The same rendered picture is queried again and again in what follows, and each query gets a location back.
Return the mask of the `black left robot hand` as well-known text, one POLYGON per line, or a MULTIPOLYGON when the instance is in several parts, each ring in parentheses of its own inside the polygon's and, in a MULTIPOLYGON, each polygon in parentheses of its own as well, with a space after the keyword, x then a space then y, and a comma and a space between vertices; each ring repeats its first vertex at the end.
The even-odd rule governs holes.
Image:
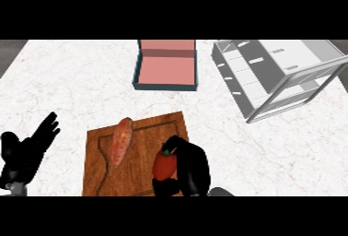
POLYGON ((7 189, 11 183, 28 185, 33 179, 53 140, 60 132, 51 112, 42 119, 32 134, 23 140, 10 131, 0 135, 1 159, 5 162, 0 173, 0 188, 7 189))

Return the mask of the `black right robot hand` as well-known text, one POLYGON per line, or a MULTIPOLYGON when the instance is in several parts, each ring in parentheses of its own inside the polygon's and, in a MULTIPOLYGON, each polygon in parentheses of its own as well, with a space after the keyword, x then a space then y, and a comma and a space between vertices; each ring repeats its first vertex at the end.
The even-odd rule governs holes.
POLYGON ((177 170, 172 176, 157 181, 151 174, 151 188, 156 196, 206 196, 210 185, 209 165, 203 149, 172 136, 159 151, 168 150, 177 156, 177 170))

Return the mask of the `red bell pepper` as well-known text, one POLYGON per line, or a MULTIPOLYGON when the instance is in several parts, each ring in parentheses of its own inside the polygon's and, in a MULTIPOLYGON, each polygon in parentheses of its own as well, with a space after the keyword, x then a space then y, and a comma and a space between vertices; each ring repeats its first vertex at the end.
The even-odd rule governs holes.
POLYGON ((177 170, 177 156, 168 151, 159 151, 153 161, 151 174, 157 181, 168 179, 177 170))

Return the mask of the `brown wooden cutting board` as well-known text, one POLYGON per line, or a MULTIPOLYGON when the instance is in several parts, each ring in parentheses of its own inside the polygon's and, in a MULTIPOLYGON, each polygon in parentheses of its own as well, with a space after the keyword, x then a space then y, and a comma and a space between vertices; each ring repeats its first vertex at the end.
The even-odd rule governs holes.
POLYGON ((87 132, 82 194, 151 196, 151 165, 163 142, 187 139, 182 113, 174 112, 132 122, 132 139, 118 167, 110 164, 115 126, 87 132))

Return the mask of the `orange sweet potato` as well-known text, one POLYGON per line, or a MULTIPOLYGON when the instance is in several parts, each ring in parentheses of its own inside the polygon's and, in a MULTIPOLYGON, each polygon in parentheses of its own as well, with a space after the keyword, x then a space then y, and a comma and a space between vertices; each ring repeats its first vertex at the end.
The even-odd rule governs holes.
POLYGON ((123 118, 113 129, 112 141, 112 165, 116 167, 126 155, 132 136, 132 120, 129 117, 123 118))

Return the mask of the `teal box with pink inside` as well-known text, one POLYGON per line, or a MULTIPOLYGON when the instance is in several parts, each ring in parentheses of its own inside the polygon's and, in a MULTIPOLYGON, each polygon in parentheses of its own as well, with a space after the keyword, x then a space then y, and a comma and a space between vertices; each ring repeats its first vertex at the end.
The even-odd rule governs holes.
POLYGON ((197 90, 194 40, 138 40, 132 87, 137 90, 197 90))

